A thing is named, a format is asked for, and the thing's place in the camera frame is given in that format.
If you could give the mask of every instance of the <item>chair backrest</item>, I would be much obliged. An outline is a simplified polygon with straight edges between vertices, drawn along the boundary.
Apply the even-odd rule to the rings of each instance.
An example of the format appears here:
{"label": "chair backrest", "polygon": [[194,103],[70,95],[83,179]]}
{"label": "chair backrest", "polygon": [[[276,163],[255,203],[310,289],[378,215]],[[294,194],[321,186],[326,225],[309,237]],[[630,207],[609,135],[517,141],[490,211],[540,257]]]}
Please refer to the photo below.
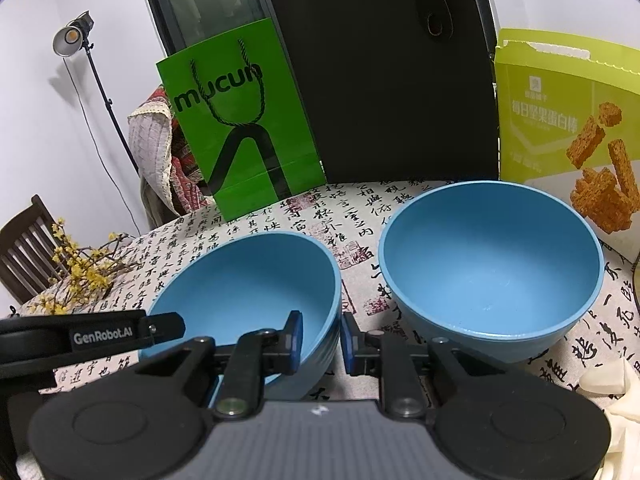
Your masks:
{"label": "chair backrest", "polygon": [[58,244],[53,218],[38,195],[31,205],[0,229],[0,280],[21,303],[50,287],[51,261]]}

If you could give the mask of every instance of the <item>tablecloth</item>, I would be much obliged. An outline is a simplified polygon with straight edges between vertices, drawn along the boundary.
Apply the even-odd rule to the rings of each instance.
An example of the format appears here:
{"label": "tablecloth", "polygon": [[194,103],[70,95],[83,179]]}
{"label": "tablecloth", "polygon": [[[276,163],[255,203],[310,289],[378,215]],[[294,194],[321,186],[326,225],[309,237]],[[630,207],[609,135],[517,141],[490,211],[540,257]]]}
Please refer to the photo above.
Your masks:
{"label": "tablecloth", "polygon": [[[361,330],[382,329],[423,343],[391,298],[378,265],[378,239],[402,204],[443,184],[329,184],[227,223],[214,206],[201,208],[137,238],[132,257],[142,266],[120,277],[107,299],[84,312],[148,310],[171,277],[207,251],[252,233],[292,230],[313,236],[333,253],[342,273],[342,310],[355,316]],[[640,320],[632,293],[632,263],[605,244],[602,247],[606,272],[593,307],[555,346],[520,364],[545,381],[573,390],[586,368],[609,360],[625,358],[640,372]],[[455,265],[450,272],[456,272]],[[77,388],[135,362],[137,354],[130,352],[60,368],[56,371],[58,386],[51,391]],[[332,366],[306,398],[377,396],[375,378],[347,377],[338,346]],[[594,400],[605,406],[613,396]]]}

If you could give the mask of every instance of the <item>blue bowl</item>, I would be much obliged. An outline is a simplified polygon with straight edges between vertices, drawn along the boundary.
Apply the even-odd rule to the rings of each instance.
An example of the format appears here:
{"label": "blue bowl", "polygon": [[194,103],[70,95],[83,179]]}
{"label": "blue bowl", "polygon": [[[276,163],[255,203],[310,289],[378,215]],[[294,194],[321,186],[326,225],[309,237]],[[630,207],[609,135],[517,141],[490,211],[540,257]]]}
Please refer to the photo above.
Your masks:
{"label": "blue bowl", "polygon": [[406,204],[380,269],[407,321],[504,362],[540,354],[595,301],[602,249],[560,200],[508,182],[444,186]]}
{"label": "blue bowl", "polygon": [[[334,357],[338,342],[340,270],[315,239],[272,231],[221,245],[204,254],[168,283],[153,302],[152,314],[177,312],[186,325],[181,341],[211,336],[234,344],[260,328],[281,329],[291,310],[302,313],[302,356],[293,376],[271,376],[265,396],[294,400],[316,384]],[[140,351],[142,358],[178,341]]]}

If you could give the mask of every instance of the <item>screw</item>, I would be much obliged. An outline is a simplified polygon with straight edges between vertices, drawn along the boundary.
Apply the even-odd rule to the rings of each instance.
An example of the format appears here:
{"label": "screw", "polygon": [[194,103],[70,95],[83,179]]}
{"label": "screw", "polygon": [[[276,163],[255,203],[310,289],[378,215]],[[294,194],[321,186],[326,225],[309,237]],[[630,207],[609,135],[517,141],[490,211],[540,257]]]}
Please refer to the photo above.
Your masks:
{"label": "screw", "polygon": [[242,415],[246,408],[246,402],[237,397],[227,397],[219,400],[216,405],[216,409],[223,415]]}
{"label": "screw", "polygon": [[401,399],[394,400],[391,404],[391,409],[400,416],[413,416],[420,413],[422,407],[420,406],[420,402],[417,400],[412,399],[411,397],[403,397]]}

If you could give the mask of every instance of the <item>studio light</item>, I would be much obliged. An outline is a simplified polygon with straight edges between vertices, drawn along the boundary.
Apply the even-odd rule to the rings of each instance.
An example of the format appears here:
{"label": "studio light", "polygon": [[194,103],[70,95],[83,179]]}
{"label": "studio light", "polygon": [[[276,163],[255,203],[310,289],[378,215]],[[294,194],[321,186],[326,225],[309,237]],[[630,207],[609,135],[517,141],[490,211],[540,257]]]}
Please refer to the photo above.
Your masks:
{"label": "studio light", "polygon": [[89,11],[83,12],[76,19],[67,23],[66,27],[62,27],[59,31],[57,31],[56,35],[53,37],[53,52],[58,54],[61,57],[69,57],[75,54],[81,48],[84,48],[86,52],[86,56],[89,59],[89,65],[91,66],[91,70],[94,73],[95,81],[98,84],[98,88],[100,89],[100,94],[104,100],[104,105],[109,112],[109,116],[111,117],[111,121],[113,121],[113,126],[116,128],[118,136],[120,137],[120,142],[122,143],[124,149],[129,155],[129,159],[133,164],[133,167],[138,171],[138,165],[136,161],[133,159],[133,155],[131,155],[131,150],[129,149],[129,145],[124,139],[122,135],[122,130],[120,129],[120,125],[116,120],[115,115],[113,114],[113,109],[111,105],[113,102],[111,99],[107,98],[107,95],[104,93],[104,88],[102,87],[102,83],[100,82],[100,78],[98,77],[98,73],[95,69],[94,60],[91,57],[91,49],[94,47],[94,44],[89,44],[88,37],[91,29],[94,28],[94,20],[92,20],[91,16],[89,16]]}

